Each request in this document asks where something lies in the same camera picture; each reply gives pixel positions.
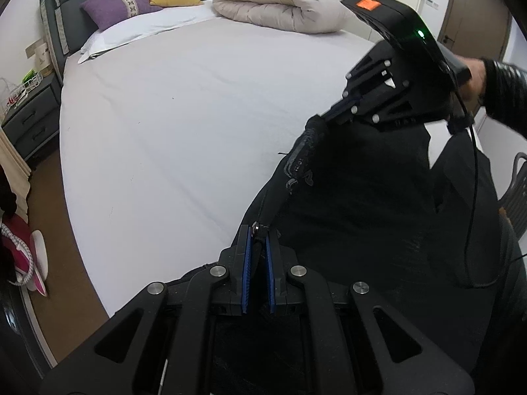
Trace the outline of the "person's right hand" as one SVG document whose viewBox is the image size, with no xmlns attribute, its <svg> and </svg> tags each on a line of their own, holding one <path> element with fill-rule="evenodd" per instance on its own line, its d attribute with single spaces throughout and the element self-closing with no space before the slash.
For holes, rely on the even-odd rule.
<svg viewBox="0 0 527 395">
<path fill-rule="evenodd" d="M 484 61 L 482 59 L 466 58 L 460 55 L 457 55 L 457 59 L 471 73 L 471 78 L 459 88 L 463 100 L 468 102 L 483 97 L 486 88 L 486 68 Z"/>
</svg>

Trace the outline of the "black sleeved right forearm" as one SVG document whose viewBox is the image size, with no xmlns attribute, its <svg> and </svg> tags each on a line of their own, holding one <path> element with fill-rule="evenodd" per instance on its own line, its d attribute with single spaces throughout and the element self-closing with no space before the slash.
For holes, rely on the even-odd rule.
<svg viewBox="0 0 527 395">
<path fill-rule="evenodd" d="M 482 104 L 488 116 L 527 137 L 526 71 L 513 64 L 483 59 Z"/>
</svg>

